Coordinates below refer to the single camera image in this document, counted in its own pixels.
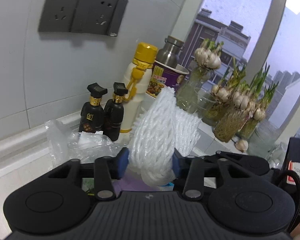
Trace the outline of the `stainless steel flask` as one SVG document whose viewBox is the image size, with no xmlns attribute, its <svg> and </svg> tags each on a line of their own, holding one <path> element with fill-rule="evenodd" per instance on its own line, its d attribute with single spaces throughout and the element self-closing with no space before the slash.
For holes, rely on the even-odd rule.
<svg viewBox="0 0 300 240">
<path fill-rule="evenodd" d="M 168 36 L 165 38 L 164 47 L 159 49 L 155 60 L 171 68 L 176 68 L 183 45 L 183 41 L 173 36 Z"/>
</svg>

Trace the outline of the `garlic sprouts jar cluster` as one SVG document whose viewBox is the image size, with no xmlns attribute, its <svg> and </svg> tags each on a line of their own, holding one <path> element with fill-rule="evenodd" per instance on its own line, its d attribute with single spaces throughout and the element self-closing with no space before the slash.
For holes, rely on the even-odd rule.
<svg viewBox="0 0 300 240">
<path fill-rule="evenodd" d="M 278 83 L 265 85 L 270 65 L 265 64 L 247 83 L 246 65 L 242 68 L 233 61 L 234 68 L 230 75 L 211 88 L 211 95 L 216 103 L 208 110 L 204 118 L 215 122 L 213 133 L 222 142 L 229 142 L 237 133 L 248 139 L 257 124 L 266 117 Z"/>
</svg>

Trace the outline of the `black gold-collared bottle right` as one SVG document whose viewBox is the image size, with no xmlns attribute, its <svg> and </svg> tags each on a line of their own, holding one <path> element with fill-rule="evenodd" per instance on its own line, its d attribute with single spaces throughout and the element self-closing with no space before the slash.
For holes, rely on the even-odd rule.
<svg viewBox="0 0 300 240">
<path fill-rule="evenodd" d="M 128 89 L 124 83 L 120 82 L 115 82 L 113 87 L 113 97 L 107 101 L 104 108 L 103 135 L 106 135 L 111 141 L 117 141 L 124 116 L 122 102 Z"/>
</svg>

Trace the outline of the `purple instant noodle cup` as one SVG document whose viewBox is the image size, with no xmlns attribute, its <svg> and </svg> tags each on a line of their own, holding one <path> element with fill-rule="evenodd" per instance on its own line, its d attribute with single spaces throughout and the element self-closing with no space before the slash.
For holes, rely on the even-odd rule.
<svg viewBox="0 0 300 240">
<path fill-rule="evenodd" d="M 189 70 L 179 64 L 172 68 L 155 61 L 146 93 L 156 98 L 164 87 L 171 87 L 176 91 L 188 74 Z"/>
</svg>

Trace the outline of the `clear plastic bag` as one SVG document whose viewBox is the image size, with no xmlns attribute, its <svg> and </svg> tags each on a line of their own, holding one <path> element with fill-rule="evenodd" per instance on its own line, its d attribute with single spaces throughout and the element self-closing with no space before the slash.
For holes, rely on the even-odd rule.
<svg viewBox="0 0 300 240">
<path fill-rule="evenodd" d="M 93 163 L 100 157 L 115 157 L 123 147 L 126 147 L 126 144 L 112 142 L 101 132 L 72 131 L 57 120 L 47 121 L 45 129 L 53 168 L 71 159 Z"/>
</svg>

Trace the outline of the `clear plastic cup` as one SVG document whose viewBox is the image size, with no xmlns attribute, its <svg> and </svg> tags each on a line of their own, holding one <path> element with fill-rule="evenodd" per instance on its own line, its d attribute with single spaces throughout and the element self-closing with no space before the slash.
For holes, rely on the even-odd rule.
<svg viewBox="0 0 300 240">
<path fill-rule="evenodd" d="M 202 88 L 195 88 L 194 91 L 196 93 L 196 99 L 194 100 L 195 112 L 202 119 L 207 111 L 216 103 L 216 99 L 209 91 Z"/>
</svg>

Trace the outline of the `black gold-collared bottle left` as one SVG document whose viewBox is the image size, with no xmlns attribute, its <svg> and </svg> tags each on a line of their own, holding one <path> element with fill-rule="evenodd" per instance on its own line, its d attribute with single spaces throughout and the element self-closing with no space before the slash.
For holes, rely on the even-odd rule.
<svg viewBox="0 0 300 240">
<path fill-rule="evenodd" d="M 104 109 L 101 106 L 101 101 L 102 96 L 106 95 L 108 90 L 96 82 L 88 85 L 87 90 L 90 92 L 90 97 L 89 101 L 82 107 L 78 131 L 96 133 L 102 129 Z"/>
</svg>

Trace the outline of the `garlic sprouts glass vase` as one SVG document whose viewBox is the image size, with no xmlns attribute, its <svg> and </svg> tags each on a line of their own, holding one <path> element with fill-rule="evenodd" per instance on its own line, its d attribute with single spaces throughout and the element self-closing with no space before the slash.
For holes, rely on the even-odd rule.
<svg viewBox="0 0 300 240">
<path fill-rule="evenodd" d="M 224 42 L 215 42 L 209 38 L 203 39 L 202 44 L 194 51 L 194 67 L 189 78 L 183 82 L 176 91 L 177 106 L 188 110 L 194 100 L 195 89 L 201 89 L 213 74 L 221 66 L 221 53 Z"/>
</svg>

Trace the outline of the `black gold-collared bottle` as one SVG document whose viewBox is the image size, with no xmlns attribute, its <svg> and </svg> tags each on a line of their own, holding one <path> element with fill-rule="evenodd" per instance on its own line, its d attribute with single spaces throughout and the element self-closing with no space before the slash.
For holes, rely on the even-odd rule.
<svg viewBox="0 0 300 240">
<path fill-rule="evenodd" d="M 104 108 L 103 135 L 106 135 L 111 141 L 117 141 L 124 116 L 122 102 L 128 89 L 124 83 L 120 82 L 115 82 L 113 87 L 113 97 L 107 101 Z"/>
<path fill-rule="evenodd" d="M 108 90 L 96 82 L 88 85 L 87 90 L 90 92 L 90 97 L 89 101 L 82 107 L 78 131 L 96 133 L 102 129 L 104 109 L 101 106 L 101 101 L 102 96 L 106 95 Z"/>
</svg>

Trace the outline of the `cream bottle yellow cap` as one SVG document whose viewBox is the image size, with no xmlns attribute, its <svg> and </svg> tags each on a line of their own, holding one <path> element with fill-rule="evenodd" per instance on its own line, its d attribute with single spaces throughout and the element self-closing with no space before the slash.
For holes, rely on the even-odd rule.
<svg viewBox="0 0 300 240">
<path fill-rule="evenodd" d="M 128 93 L 123 98 L 124 116 L 120 128 L 121 133 L 128 133 L 132 129 L 139 105 L 145 98 L 152 77 L 152 68 L 157 52 L 156 46 L 140 42 L 132 62 L 126 69 L 122 82 L 128 89 Z"/>
</svg>

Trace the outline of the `white foam fruit net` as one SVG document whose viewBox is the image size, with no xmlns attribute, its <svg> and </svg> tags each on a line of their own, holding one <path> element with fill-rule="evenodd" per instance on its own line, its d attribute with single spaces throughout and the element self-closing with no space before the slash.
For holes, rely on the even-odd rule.
<svg viewBox="0 0 300 240">
<path fill-rule="evenodd" d="M 200 138 L 201 119 L 176 105 L 174 90 L 165 87 L 130 132 L 129 165 L 149 186 L 164 186 L 175 179 L 172 156 L 190 155 Z"/>
</svg>

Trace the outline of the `loose garlic bulb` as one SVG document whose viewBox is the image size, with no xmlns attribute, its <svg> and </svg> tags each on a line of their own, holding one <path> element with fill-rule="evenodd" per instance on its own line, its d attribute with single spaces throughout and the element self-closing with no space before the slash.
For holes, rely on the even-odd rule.
<svg viewBox="0 0 300 240">
<path fill-rule="evenodd" d="M 235 148 L 241 152 L 246 152 L 249 148 L 249 144 L 246 140 L 244 139 L 239 139 L 235 143 Z"/>
</svg>

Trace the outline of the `dark grey wall socket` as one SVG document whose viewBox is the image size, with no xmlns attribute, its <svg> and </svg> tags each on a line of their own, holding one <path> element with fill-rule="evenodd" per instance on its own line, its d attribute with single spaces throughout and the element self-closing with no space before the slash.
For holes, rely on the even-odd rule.
<svg viewBox="0 0 300 240">
<path fill-rule="evenodd" d="M 116 37 L 128 0 L 45 0 L 40 33 L 86 33 Z"/>
</svg>

